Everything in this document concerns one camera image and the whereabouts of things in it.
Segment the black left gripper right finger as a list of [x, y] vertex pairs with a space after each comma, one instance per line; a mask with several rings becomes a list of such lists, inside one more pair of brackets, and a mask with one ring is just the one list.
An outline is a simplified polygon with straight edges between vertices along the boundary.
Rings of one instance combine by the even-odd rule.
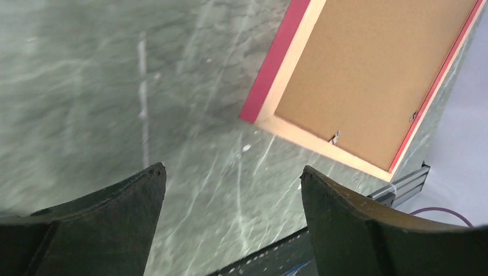
[[411, 216], [306, 166], [304, 214], [319, 275], [486, 275], [487, 227]]

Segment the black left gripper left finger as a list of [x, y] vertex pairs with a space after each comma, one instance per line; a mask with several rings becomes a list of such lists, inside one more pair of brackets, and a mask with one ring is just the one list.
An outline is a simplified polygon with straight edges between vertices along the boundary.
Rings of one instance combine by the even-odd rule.
[[155, 163], [75, 200], [1, 218], [2, 275], [143, 275], [166, 191]]

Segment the pink wooden photo frame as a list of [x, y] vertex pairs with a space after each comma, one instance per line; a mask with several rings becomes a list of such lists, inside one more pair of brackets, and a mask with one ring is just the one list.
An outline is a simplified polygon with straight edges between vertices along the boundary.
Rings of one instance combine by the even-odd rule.
[[390, 181], [484, 5], [292, 1], [240, 117]]

